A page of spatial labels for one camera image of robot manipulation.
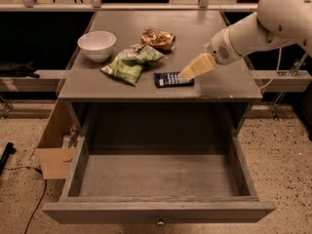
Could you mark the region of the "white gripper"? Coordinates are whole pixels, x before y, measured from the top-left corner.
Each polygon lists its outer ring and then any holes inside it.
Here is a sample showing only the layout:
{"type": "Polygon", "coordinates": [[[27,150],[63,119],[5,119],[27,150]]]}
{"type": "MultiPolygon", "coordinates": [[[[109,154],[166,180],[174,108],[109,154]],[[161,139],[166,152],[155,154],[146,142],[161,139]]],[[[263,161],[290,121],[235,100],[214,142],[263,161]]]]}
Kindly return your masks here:
{"type": "Polygon", "coordinates": [[[179,82],[205,74],[215,68],[216,64],[229,64],[241,58],[233,48],[229,28],[224,28],[214,35],[205,45],[208,54],[201,54],[188,63],[177,75],[179,82]]]}

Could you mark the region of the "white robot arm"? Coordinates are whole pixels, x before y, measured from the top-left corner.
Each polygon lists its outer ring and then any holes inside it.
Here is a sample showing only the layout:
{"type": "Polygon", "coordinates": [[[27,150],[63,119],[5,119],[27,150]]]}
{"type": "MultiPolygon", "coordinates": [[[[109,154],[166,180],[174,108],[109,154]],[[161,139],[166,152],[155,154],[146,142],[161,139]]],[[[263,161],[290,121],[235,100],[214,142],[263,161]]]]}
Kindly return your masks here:
{"type": "Polygon", "coordinates": [[[259,0],[256,11],[219,31],[177,75],[184,83],[255,52],[296,44],[312,56],[312,1],[259,0]]]}

